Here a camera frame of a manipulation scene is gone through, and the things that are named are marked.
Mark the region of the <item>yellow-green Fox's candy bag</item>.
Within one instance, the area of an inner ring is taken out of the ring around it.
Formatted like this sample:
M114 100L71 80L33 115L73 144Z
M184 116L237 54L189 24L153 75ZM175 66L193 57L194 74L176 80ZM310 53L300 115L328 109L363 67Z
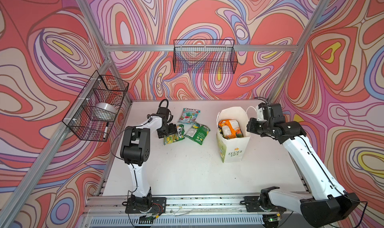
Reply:
M179 142L185 139L185 128L183 124L177 125L177 132L164 137L164 145Z

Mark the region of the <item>teal Fox's candy bag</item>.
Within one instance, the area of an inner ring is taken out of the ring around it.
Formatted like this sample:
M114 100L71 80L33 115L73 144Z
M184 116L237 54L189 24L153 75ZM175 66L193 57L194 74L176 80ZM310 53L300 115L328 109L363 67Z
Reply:
M198 109L183 108L178 122L182 124L193 124L200 112Z

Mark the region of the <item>green Fox's candy bag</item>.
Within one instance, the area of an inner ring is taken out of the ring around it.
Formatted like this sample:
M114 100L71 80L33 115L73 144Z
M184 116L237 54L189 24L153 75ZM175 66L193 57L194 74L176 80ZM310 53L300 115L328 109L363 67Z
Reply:
M185 137L199 145L202 145L210 131L211 130L208 126L194 122L192 126L186 131Z

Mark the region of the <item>orange snack bag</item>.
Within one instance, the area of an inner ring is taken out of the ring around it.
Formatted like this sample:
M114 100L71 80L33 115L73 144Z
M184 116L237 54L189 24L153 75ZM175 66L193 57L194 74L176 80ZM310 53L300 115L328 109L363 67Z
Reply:
M244 137L237 120L221 120L218 123L218 128L222 136L227 140Z

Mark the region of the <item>white paper bag with flowers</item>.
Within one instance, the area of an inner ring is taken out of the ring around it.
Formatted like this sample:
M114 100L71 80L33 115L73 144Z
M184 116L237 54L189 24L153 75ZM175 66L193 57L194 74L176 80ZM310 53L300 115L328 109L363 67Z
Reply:
M223 163L239 162L243 159L251 133L247 131L250 121L242 107L230 107L217 115L217 143Z

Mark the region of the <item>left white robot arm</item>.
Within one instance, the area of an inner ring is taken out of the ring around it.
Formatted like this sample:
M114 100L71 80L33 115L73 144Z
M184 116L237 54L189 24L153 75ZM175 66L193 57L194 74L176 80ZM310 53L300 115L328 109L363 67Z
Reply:
M123 202L126 213L163 213L166 198L154 201L151 186L145 175L144 163L149 159L151 149L151 134L158 133L164 138L177 132L175 124L171 123L173 115L169 108L158 107L155 114L147 115L147 119L139 125L128 126L123 132L120 158L128 165L134 188L128 191L127 201Z

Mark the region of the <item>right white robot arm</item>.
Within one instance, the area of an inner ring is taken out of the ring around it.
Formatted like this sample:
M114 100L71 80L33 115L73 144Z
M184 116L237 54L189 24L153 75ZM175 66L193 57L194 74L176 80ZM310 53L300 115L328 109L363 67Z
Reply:
M347 192L334 178L315 152L300 123L287 122L280 104L262 101L250 118L247 132L276 140L290 154L309 187L310 194L300 195L272 186L261 190L256 201L266 212L285 208L296 212L314 228L346 219L361 200Z

